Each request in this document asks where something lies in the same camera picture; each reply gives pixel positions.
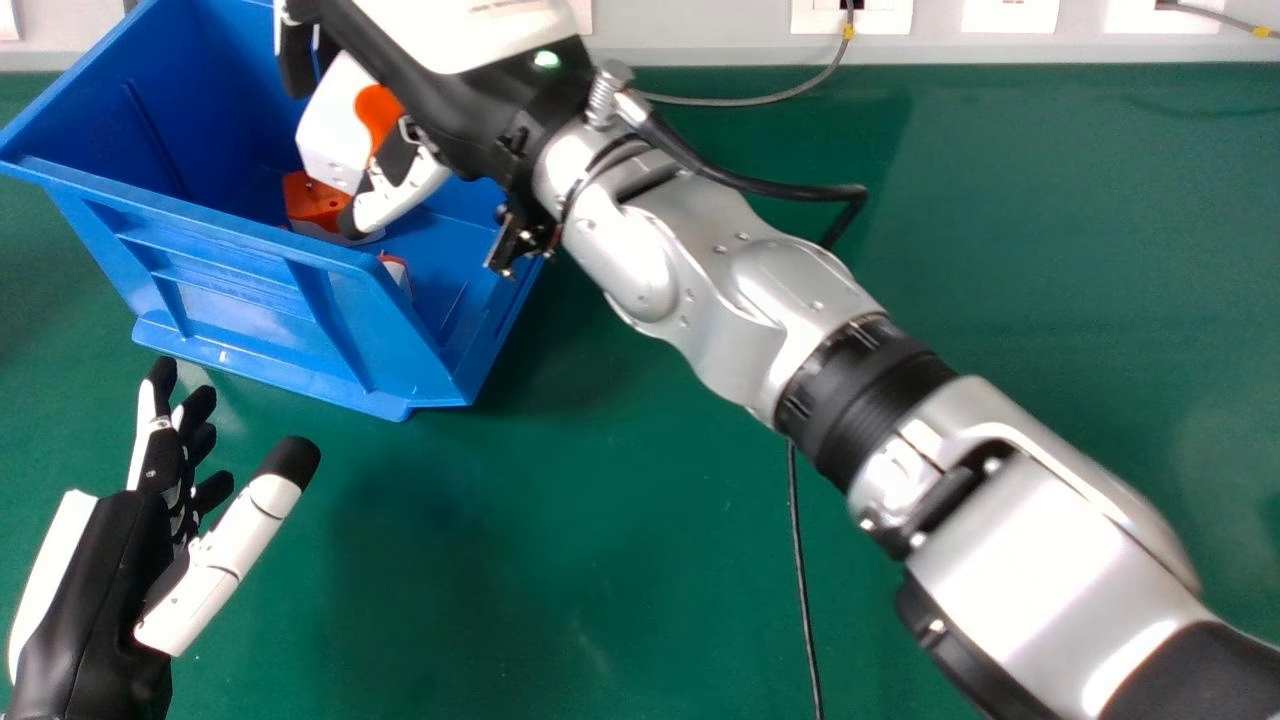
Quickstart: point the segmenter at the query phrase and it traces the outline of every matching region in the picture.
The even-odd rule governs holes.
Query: black and white robotic hand
[[[284,438],[198,537],[234,482],[225,470],[195,482],[216,441],[218,398],[204,386],[170,409],[177,380],[170,357],[142,380],[125,489],[64,496],[9,639],[6,720],[163,719],[170,660],[221,610],[311,482],[319,450]]]
[[[625,323],[791,439],[901,561],[900,619],[988,716],[1280,717],[1280,651],[1204,607],[1155,507],[954,373],[838,258],[741,195],[836,188],[699,158],[625,65],[596,67],[561,0],[275,4],[297,38],[279,46],[285,77],[314,83],[323,38],[389,88],[449,172],[507,191],[492,269],[563,249]]]

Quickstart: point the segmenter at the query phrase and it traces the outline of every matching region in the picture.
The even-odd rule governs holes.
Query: green tabletop
[[[808,69],[650,70],[742,94]],[[8,119],[49,77],[0,77]],[[1280,641],[1280,65],[855,68],[754,110],[672,110],[712,158],[859,179],[841,246],[899,322],[1129,479],[1207,602]],[[760,202],[817,233],[833,209]],[[0,619],[69,487],[123,483],[152,354],[52,205],[0,181]],[[170,717],[804,717],[782,441],[620,323],[573,263],[479,404],[389,424],[184,366],[209,466],[325,452],[175,664]],[[893,618],[899,569],[801,478],[832,717],[977,714]],[[0,703],[8,701],[8,687]]]

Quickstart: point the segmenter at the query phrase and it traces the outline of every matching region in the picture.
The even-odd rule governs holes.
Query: green indicator light
[[[539,50],[538,54],[534,55],[534,64],[539,68],[553,70],[559,67],[559,55],[552,53],[550,50]]]

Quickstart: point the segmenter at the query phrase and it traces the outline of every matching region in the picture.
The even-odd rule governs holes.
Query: blue bin
[[[500,190],[451,181],[387,238],[283,229],[303,109],[280,86],[269,0],[151,0],[0,133],[157,351],[388,420],[468,405],[541,266],[484,268]],[[408,261],[410,300],[376,259]]]

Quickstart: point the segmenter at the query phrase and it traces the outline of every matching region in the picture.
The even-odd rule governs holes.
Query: wall
[[[122,0],[14,0],[26,40],[0,44],[0,70],[63,69],[122,15]],[[832,38],[790,35],[788,0],[594,0],[598,56],[634,64],[822,63]],[[1111,63],[1275,60],[1280,42],[1103,35],[1105,0],[1064,0],[1052,36],[960,33],[960,0],[915,0],[910,36],[860,36],[847,63]],[[1280,26],[1276,0],[1226,0],[1228,13]]]

